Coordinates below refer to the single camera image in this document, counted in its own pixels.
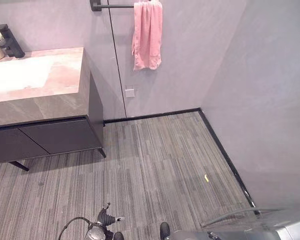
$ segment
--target cable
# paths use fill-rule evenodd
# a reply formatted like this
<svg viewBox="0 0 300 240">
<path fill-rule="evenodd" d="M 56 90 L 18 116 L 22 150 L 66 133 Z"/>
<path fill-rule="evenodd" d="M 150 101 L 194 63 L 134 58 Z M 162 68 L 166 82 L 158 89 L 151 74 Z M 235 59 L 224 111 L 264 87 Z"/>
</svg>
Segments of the cable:
<svg viewBox="0 0 300 240">
<path fill-rule="evenodd" d="M 119 68 L 118 55 L 117 55 L 117 47 L 116 47 L 116 41 L 115 41 L 115 35 L 114 35 L 114 28 L 113 28 L 113 25 L 112 25 L 112 18 L 111 18 L 110 8 L 108 8 L 108 11 L 109 11 L 109 18 L 110 18 L 111 32 L 112 32 L 112 38 L 113 38 L 113 46 L 114 46 L 114 53 L 115 53 L 116 65 L 118 67 L 118 74 L 119 74 L 119 80 L 120 80 L 120 87 L 121 87 L 122 101 L 123 101 L 123 107 L 124 107 L 124 114 L 125 114 L 125 117 L 127 117 L 127 110 L 126 110 L 125 97 L 124 97 L 124 90 L 122 89 L 120 68 Z"/>
<path fill-rule="evenodd" d="M 205 228 L 205 227 L 207 227 L 211 224 L 215 224 L 217 222 L 220 222 L 220 221 L 226 219 L 227 217 L 230 217 L 230 216 L 235 215 L 235 214 L 244 213 L 244 212 L 249 212 L 249 211 L 280 211 L 280 210 L 283 210 L 283 208 L 251 207 L 251 208 L 238 209 L 238 210 L 226 213 L 226 214 L 224 214 L 220 217 L 217 217 L 217 218 L 215 218 L 211 221 L 208 221 L 205 224 L 201 223 L 200 226 L 201 226 L 201 228 Z"/>
<path fill-rule="evenodd" d="M 91 224 L 93 224 L 93 222 L 91 222 L 90 220 L 86 219 L 85 217 L 77 216 L 77 217 L 71 219 L 71 220 L 64 226 L 64 228 L 62 229 L 62 231 L 61 231 L 61 233 L 60 233 L 60 235 L 59 235 L 59 237 L 58 237 L 58 240 L 61 239 L 62 234 L 63 234 L 64 231 L 67 229 L 67 227 L 69 226 L 69 224 L 72 223 L 72 222 L 75 221 L 75 220 L 78 220 L 78 219 L 86 221 L 86 222 L 89 224 L 89 225 L 88 225 L 88 228 L 91 226 Z"/>
</svg>

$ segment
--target sink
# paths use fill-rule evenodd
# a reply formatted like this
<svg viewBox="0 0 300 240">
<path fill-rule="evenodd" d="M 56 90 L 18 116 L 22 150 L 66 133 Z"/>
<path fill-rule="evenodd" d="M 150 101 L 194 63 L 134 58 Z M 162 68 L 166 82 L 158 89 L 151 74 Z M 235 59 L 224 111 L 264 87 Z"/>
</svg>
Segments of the sink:
<svg viewBox="0 0 300 240">
<path fill-rule="evenodd" d="M 42 88 L 54 63 L 51 56 L 0 62 L 0 93 Z"/>
</svg>

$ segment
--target striped carpet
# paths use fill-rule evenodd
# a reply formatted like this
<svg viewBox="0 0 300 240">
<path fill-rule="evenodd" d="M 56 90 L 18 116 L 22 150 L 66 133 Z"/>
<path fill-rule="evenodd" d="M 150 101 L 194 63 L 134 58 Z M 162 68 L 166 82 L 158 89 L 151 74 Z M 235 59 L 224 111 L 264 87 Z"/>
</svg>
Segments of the striped carpet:
<svg viewBox="0 0 300 240">
<path fill-rule="evenodd" d="M 200 222 L 247 208 L 235 177 L 197 112 L 106 124 L 105 151 L 27 160 L 29 172 L 0 164 L 0 240 L 55 240 L 73 217 L 125 216 L 110 226 L 127 240 L 155 240 L 159 225 Z M 62 239 L 84 238 L 74 222 Z"/>
</svg>

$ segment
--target towel bar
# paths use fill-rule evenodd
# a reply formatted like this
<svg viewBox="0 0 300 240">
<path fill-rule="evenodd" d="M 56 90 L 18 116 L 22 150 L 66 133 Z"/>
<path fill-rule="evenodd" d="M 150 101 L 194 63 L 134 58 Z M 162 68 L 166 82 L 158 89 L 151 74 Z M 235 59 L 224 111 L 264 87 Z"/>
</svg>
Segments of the towel bar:
<svg viewBox="0 0 300 240">
<path fill-rule="evenodd" d="M 133 9 L 134 5 L 101 5 L 101 0 L 90 0 L 91 10 L 93 12 L 101 12 L 102 9 Z"/>
</svg>

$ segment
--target bathroom vanity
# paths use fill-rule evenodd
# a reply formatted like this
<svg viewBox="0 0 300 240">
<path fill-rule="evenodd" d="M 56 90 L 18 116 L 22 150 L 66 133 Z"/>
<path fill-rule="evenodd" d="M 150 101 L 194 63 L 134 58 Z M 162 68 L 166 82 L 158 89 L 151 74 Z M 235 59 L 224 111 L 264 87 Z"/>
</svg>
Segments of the bathroom vanity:
<svg viewBox="0 0 300 240">
<path fill-rule="evenodd" d="M 98 149 L 103 106 L 83 47 L 0 60 L 0 163 Z"/>
</svg>

